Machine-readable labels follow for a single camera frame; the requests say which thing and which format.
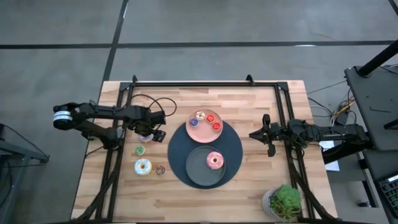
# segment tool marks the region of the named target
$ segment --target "succulent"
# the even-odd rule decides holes
[[[296,217],[301,210],[301,197],[297,189],[290,185],[282,185],[280,189],[271,196],[271,208],[286,220]]]

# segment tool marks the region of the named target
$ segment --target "round tray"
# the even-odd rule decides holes
[[[189,120],[196,118],[196,113],[198,111],[202,111],[205,113],[205,115],[208,114],[213,114],[216,118],[217,122],[220,122],[221,124],[221,129],[219,131],[215,131],[211,128],[211,125],[213,123],[209,123],[206,121],[206,118],[199,121],[199,125],[196,127],[192,127],[189,125]],[[200,143],[209,143],[212,142],[221,135],[221,132],[223,132],[223,120],[221,120],[220,116],[214,112],[213,110],[210,109],[199,109],[195,110],[187,119],[187,122],[185,123],[185,127],[187,128],[187,133],[188,135],[195,141],[200,142]]]
[[[219,152],[219,150],[211,146],[200,146],[187,157],[185,165],[187,174],[198,185],[211,186],[216,184],[225,174],[225,161],[219,169],[212,170],[207,166],[206,158],[211,152]]]

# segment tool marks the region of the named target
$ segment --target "pink plate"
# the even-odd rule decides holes
[[[211,125],[213,123],[209,123],[206,121],[206,118],[199,121],[199,125],[196,127],[191,127],[189,125],[189,120],[196,118],[196,113],[198,111],[202,111],[205,113],[205,115],[208,114],[213,114],[216,118],[215,121],[220,122],[221,124],[221,129],[219,131],[214,131],[211,128]],[[195,141],[200,142],[200,143],[208,143],[208,142],[212,142],[214,140],[216,140],[220,135],[221,132],[223,131],[223,120],[221,120],[220,116],[209,109],[199,109],[199,110],[195,110],[187,119],[187,122],[185,123],[185,127],[187,128],[187,133],[188,135]]]

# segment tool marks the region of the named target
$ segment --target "green donut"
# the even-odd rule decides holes
[[[136,147],[136,155],[137,156],[142,156],[145,152],[145,147],[144,146],[137,146]]]

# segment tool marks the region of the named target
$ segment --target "white paper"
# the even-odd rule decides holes
[[[321,141],[319,142],[319,145],[324,148],[324,150],[329,150],[335,146],[335,143],[333,141]],[[329,164],[325,165],[326,170],[328,171],[340,171],[340,168],[338,167],[338,162],[331,162]]]

